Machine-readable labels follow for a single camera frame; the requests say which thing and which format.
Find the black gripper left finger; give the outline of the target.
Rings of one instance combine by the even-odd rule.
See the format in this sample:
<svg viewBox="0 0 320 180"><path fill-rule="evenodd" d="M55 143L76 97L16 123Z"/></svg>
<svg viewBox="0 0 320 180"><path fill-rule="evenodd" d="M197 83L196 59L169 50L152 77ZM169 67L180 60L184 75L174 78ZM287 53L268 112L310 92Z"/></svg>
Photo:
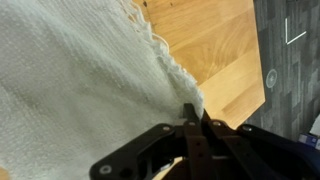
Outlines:
<svg viewBox="0 0 320 180"><path fill-rule="evenodd" d="M129 143L94 163L90 180L151 180L176 157L183 161L173 168L169 178L211 180L214 178L209 143L203 130L210 117L195 114L192 104L183 107L181 125L160 123Z"/></svg>

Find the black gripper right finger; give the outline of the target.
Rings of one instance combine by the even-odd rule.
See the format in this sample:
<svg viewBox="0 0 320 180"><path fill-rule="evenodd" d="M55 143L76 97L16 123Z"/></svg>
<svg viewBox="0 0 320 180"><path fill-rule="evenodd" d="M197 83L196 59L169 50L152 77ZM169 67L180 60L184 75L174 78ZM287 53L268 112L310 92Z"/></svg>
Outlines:
<svg viewBox="0 0 320 180"><path fill-rule="evenodd" d="M320 152L250 124L232 129L226 122L201 119L212 158L238 180L320 180Z"/></svg>

